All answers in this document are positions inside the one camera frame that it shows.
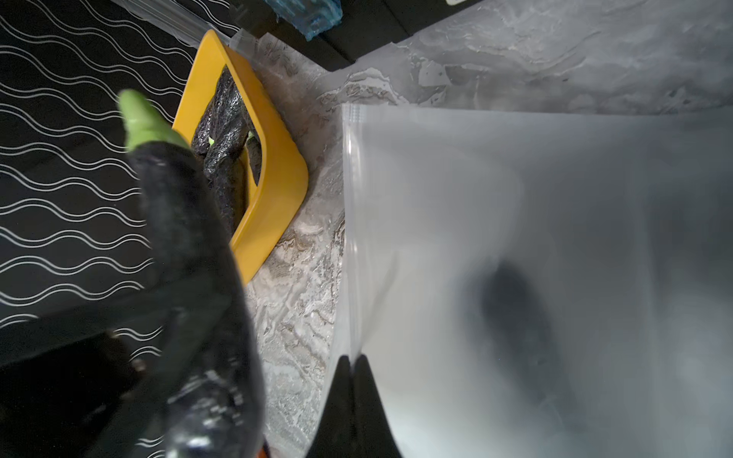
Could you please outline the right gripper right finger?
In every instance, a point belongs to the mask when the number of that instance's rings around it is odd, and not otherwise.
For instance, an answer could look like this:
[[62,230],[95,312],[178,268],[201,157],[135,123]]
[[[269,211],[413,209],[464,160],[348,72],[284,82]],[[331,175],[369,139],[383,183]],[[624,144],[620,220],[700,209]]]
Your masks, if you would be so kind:
[[364,458],[401,458],[392,436],[370,362],[360,355],[352,371],[351,456]]

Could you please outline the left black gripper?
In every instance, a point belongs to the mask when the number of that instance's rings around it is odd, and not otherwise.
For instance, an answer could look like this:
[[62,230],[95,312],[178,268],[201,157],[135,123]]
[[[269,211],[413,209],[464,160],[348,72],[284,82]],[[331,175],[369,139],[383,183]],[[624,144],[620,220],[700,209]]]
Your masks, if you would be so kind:
[[[124,457],[182,385],[229,306],[204,275],[1,333],[1,454]],[[114,330],[162,321],[162,357],[131,361]]]

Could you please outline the clear zip-top bag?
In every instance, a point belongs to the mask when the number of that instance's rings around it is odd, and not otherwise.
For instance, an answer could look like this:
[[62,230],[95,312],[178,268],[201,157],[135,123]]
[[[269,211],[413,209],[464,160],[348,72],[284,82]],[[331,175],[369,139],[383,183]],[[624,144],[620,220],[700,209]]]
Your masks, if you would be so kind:
[[732,111],[346,105],[332,357],[402,457],[732,453]]

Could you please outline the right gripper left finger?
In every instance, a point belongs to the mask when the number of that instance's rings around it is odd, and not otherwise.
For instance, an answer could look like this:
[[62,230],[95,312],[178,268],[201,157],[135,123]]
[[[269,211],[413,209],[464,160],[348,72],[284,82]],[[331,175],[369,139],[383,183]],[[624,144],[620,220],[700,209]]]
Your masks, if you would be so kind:
[[318,429],[306,458],[351,457],[354,397],[349,357],[339,358]]

